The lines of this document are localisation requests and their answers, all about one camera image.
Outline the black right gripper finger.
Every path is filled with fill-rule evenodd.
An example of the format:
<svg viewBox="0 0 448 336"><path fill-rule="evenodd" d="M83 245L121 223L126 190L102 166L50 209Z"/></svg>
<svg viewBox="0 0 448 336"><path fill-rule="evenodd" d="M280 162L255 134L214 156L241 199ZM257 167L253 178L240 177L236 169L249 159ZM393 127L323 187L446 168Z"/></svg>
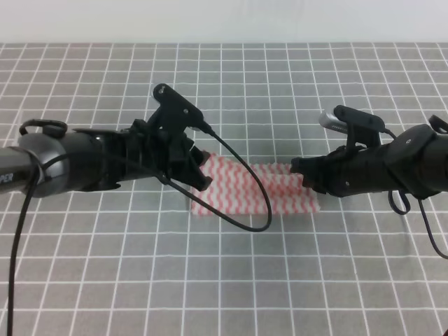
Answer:
<svg viewBox="0 0 448 336"><path fill-rule="evenodd" d="M319 189L320 188L319 177L312 174L304 174L302 179L302 185L306 188Z"/></svg>
<svg viewBox="0 0 448 336"><path fill-rule="evenodd" d="M291 160L290 172L293 174L311 174L319 166L317 157L296 157Z"/></svg>

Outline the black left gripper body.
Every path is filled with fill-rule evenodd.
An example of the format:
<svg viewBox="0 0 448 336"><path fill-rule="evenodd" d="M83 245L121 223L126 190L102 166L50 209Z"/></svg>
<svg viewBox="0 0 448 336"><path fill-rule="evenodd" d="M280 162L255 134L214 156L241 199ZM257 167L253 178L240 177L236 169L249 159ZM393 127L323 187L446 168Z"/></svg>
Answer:
<svg viewBox="0 0 448 336"><path fill-rule="evenodd" d="M103 153L120 158L102 161L103 186L156 176L196 184L196 147L183 132L173 136L135 120L127 129L101 131L101 144Z"/></svg>

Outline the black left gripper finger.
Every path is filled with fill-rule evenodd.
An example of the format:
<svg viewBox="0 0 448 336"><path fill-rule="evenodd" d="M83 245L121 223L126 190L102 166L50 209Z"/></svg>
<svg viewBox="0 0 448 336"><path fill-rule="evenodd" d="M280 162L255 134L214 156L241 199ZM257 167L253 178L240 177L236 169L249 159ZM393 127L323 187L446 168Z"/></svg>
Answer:
<svg viewBox="0 0 448 336"><path fill-rule="evenodd" d="M196 147L194 141L189 138L182 140L183 152L186 162L195 167L201 167L207 161L207 154Z"/></svg>
<svg viewBox="0 0 448 336"><path fill-rule="evenodd" d="M212 178L205 176L198 164L192 161L174 164L174 179L196 190L206 190Z"/></svg>

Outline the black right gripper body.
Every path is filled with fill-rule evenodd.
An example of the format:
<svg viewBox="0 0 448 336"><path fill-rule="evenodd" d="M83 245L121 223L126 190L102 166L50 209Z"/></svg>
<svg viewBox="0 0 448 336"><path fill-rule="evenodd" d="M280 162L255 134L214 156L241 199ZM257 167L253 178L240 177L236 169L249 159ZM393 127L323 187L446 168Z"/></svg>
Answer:
<svg viewBox="0 0 448 336"><path fill-rule="evenodd" d="M351 153L338 149L317 157L318 167L311 174L319 177L320 188L313 190L336 197L387 191L389 172L384 163L385 152L380 147Z"/></svg>

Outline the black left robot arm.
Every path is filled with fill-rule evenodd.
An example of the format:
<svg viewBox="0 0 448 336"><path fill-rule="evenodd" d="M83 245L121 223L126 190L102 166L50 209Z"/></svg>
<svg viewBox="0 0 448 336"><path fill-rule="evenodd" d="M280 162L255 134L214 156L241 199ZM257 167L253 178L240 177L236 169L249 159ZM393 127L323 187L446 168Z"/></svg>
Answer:
<svg viewBox="0 0 448 336"><path fill-rule="evenodd" d="M33 119L20 127L16 146L1 149L1 192L29 189L34 196L118 189L123 182L174 179L198 191L212 182L200 167L209 155L183 131L136 119L120 131L73 129L56 120Z"/></svg>

